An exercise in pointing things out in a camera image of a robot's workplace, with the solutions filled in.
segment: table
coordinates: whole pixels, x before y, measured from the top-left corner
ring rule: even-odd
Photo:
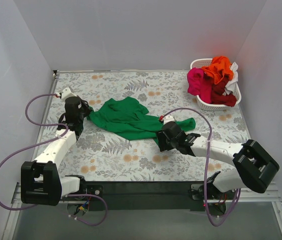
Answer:
[[[67,86],[88,101],[95,111],[110,98],[122,100],[129,96],[146,106],[149,114],[154,116],[179,107],[199,110],[210,121],[215,140],[244,143],[248,139],[238,106],[224,111],[199,109],[196,97],[187,92],[186,71],[61,73],[55,92]],[[64,103],[53,98],[46,123],[58,122],[64,111]],[[199,115],[181,110],[174,116],[177,121],[193,117],[196,128],[192,132],[208,136],[208,125]],[[128,141],[88,120],[84,121],[83,127],[83,133],[59,167],[61,178],[65,175],[83,175],[86,181],[202,181],[204,178],[204,157],[182,155],[176,150],[160,152],[152,139]],[[41,141],[50,139],[55,131],[55,127],[46,127]],[[216,160],[211,160],[208,166],[210,175],[232,168]]]

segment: magenta cloth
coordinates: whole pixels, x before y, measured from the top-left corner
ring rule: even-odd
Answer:
[[[211,103],[211,79],[205,76],[201,68],[192,68],[187,73],[187,82],[189,83],[189,88],[187,89],[189,94],[194,96],[199,95],[203,102],[207,104]]]

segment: laundry basket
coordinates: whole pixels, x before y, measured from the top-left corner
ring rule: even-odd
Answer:
[[[212,58],[201,58],[201,59],[197,59],[194,60],[191,65],[190,65],[190,69],[193,68],[202,68],[205,66],[209,66],[212,62]],[[238,105],[241,101],[241,92],[239,90],[239,86],[236,83],[235,84],[235,89],[233,92],[233,95],[236,98],[236,103],[235,106]],[[226,110],[228,108],[231,108],[230,106],[224,105],[224,104],[209,104],[209,103],[205,103],[204,101],[201,100],[201,98],[197,95],[196,96],[197,99],[197,104],[199,106],[199,108],[201,108],[202,110],[206,110],[206,111],[222,111],[222,110]]]

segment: floral tablecloth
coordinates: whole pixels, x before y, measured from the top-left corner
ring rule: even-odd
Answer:
[[[160,116],[172,109],[188,107],[200,110],[197,100],[187,92],[187,72],[102,72],[62,73],[56,92],[71,86],[73,92],[88,101],[95,111],[110,98],[136,98],[146,106],[150,115]],[[47,123],[56,123],[64,112],[64,103],[53,98]],[[238,106],[224,111],[200,111],[213,127],[213,139],[242,143],[248,133]],[[174,114],[181,121],[193,117],[192,132],[208,136],[205,121],[192,111]],[[41,141],[55,135],[54,127],[43,131]],[[39,148],[40,154],[45,147]],[[114,133],[84,121],[84,130],[59,167],[61,177],[83,175],[87,181],[202,181],[204,157],[182,155],[176,150],[160,152],[152,139],[128,141]],[[232,169],[227,163],[211,160],[210,174]]]

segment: green fabric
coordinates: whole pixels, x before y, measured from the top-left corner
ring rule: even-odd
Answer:
[[[127,97],[116,101],[113,98],[106,101],[99,111],[93,111],[87,117],[99,128],[115,133],[127,140],[153,138],[156,143],[156,132],[161,130],[163,123],[159,117],[150,116],[148,109],[138,100]],[[193,118],[177,122],[184,130],[189,131],[196,127]]]

